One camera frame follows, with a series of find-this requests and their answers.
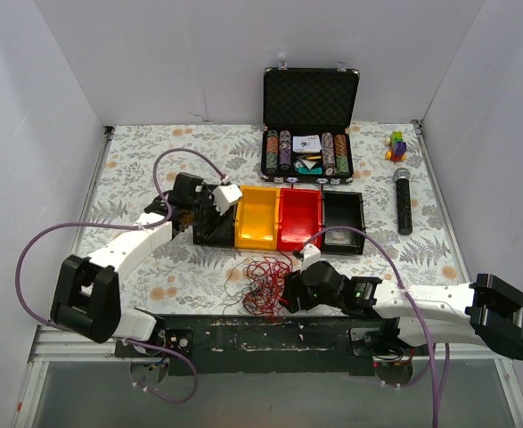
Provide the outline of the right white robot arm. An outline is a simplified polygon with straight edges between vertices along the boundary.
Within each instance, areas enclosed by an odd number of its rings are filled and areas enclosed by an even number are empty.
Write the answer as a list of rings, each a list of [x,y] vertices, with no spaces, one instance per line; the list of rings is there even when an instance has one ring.
[[[403,290],[378,277],[344,276],[330,263],[287,274],[281,304],[290,312],[325,305],[361,319],[396,320],[379,332],[389,354],[431,343],[465,343],[523,361],[523,292],[500,277],[472,283]]]

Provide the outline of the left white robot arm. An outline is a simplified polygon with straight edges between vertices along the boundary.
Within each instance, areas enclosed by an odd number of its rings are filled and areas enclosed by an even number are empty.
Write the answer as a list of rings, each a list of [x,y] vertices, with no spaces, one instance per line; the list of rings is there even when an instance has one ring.
[[[157,318],[121,302],[121,285],[160,246],[193,228],[216,232],[238,204],[236,184],[207,185],[198,176],[180,173],[172,189],[157,196],[135,224],[84,258],[71,255],[61,265],[51,307],[52,321],[93,342],[133,339],[145,356],[164,350],[166,336]]]

